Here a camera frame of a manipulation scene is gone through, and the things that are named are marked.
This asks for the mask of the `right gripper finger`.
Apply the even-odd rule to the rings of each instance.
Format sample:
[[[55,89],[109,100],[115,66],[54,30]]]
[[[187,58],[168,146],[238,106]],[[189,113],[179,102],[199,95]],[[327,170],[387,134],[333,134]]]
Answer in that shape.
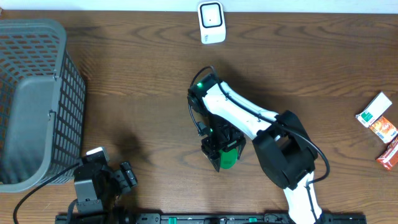
[[[205,156],[211,162],[212,166],[215,168],[215,171],[220,171],[220,163],[221,156],[219,152],[206,152]]]
[[[240,139],[238,142],[238,146],[236,148],[238,152],[237,160],[240,160],[245,145],[246,145],[246,139],[245,138]]]

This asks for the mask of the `green lid jar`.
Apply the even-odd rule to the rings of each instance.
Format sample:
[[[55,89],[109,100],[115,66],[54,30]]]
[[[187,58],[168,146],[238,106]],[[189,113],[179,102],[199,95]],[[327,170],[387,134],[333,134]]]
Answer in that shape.
[[[219,151],[220,154],[220,168],[221,169],[230,169],[235,165],[238,160],[238,151],[236,148],[225,152],[224,150]]]

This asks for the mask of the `small orange box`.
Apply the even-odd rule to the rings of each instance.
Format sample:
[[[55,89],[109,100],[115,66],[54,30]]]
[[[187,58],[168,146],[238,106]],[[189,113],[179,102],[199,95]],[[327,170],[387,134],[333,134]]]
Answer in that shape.
[[[385,144],[389,144],[397,136],[397,128],[384,116],[378,118],[369,128]]]

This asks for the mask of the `red chocolate bar wrapper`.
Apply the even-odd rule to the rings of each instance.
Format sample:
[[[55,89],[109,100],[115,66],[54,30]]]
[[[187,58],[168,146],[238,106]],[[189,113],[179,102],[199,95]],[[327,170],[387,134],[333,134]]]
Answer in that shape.
[[[386,151],[376,161],[386,170],[392,170],[397,164],[397,137],[388,145]]]

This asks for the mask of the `white and green carton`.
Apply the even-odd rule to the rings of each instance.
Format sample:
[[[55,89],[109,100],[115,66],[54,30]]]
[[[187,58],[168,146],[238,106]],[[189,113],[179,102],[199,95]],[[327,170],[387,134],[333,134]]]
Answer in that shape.
[[[392,101],[381,91],[356,119],[365,127],[370,127],[392,105]]]

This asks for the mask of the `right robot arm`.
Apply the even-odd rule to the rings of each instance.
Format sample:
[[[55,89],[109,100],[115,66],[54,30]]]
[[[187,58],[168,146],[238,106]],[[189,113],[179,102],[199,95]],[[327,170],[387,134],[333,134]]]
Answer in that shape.
[[[229,169],[240,159],[248,139],[265,175],[284,191],[294,223],[324,223],[314,183],[315,160],[327,158],[309,138],[291,111],[265,110],[234,92],[211,72],[193,79],[188,88],[188,111],[207,122],[196,121],[201,150],[215,170]]]

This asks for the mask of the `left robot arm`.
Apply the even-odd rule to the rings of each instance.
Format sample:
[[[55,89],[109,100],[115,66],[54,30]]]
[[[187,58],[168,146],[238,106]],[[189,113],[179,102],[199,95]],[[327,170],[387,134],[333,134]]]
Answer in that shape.
[[[129,193],[137,185],[129,162],[123,162],[118,170],[107,164],[87,162],[74,171],[76,199],[70,204],[66,223],[130,224],[134,215],[116,205],[117,199]]]

